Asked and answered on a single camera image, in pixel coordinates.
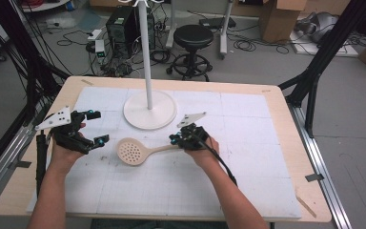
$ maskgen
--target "gray floor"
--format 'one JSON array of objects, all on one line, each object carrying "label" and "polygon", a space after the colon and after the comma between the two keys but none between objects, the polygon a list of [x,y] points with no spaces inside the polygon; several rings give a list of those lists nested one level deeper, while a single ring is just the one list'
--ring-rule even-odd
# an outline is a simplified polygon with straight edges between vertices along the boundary
[{"label": "gray floor", "polygon": [[[94,18],[92,29],[104,25],[106,19],[86,9],[79,9],[72,15],[81,22]],[[177,22],[197,23],[199,16],[180,18]],[[249,18],[235,18],[236,29],[244,29],[256,24]],[[87,25],[79,24],[85,29]],[[89,71],[89,59],[84,46],[71,45],[59,47],[56,42],[62,34],[78,28],[44,33],[44,37],[65,65],[74,74]],[[258,29],[240,31],[242,35],[257,38]],[[244,52],[234,48],[233,41],[228,44],[228,55],[224,60],[218,58],[219,38],[215,34],[213,44],[201,51],[213,64],[209,73],[212,82],[229,82],[244,84],[278,85],[302,73],[312,60],[310,55],[295,54],[291,46],[289,53],[282,54],[275,47],[256,45],[254,52]],[[85,37],[73,36],[73,39],[85,42]],[[174,47],[173,53],[183,52]],[[165,73],[167,65],[158,64],[152,67],[153,79],[179,80],[180,76]],[[134,71],[129,77],[142,77]],[[25,104],[25,93],[12,64],[0,62],[0,137],[9,127],[15,116]],[[323,154],[328,170],[332,176],[340,199],[353,228],[366,228],[366,66],[357,58],[336,57],[319,81],[315,107],[315,139]],[[10,178],[7,172],[0,182],[0,193]],[[28,219],[0,217],[0,228],[24,228]],[[69,219],[68,228],[89,228],[89,219]],[[276,228],[336,228],[328,223],[278,223]]]}]

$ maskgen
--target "table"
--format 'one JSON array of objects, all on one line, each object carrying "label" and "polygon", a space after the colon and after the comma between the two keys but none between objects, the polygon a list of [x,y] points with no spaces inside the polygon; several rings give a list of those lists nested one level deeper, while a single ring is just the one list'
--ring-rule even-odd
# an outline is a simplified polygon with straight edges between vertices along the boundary
[{"label": "table", "polygon": [[[145,88],[145,81],[142,79],[72,76],[66,81],[63,89],[55,99],[49,114],[59,111],[65,105],[70,105],[72,108],[82,89],[90,86],[142,89]],[[301,209],[302,218],[295,219],[295,221],[325,222],[331,220],[331,213],[319,184],[316,181],[308,182],[305,178],[305,176],[313,174],[314,171],[293,122],[293,118],[288,110],[284,96],[277,86],[153,80],[152,87],[157,90],[264,95]],[[35,189],[35,152],[35,144],[31,144],[22,160],[31,161],[33,164],[28,169],[17,168],[3,191],[0,197],[0,216],[28,215],[26,208]],[[121,218],[117,215],[100,216],[78,214],[72,216]]]},{"label": "table", "polygon": [[[228,5],[227,8],[225,10],[225,15],[224,15],[224,25],[222,27],[220,36],[221,36],[221,40],[220,40],[220,57],[221,59],[225,58],[225,55],[227,54],[227,29],[228,29],[228,22],[231,16],[231,10],[233,7],[233,0],[228,0]],[[166,41],[166,48],[167,49],[171,49],[173,46],[173,34],[176,31],[176,23],[175,23],[175,19],[174,19],[174,15],[175,15],[175,5],[174,5],[174,0],[171,0],[171,29],[169,30],[169,34],[168,34],[168,40]]]}]

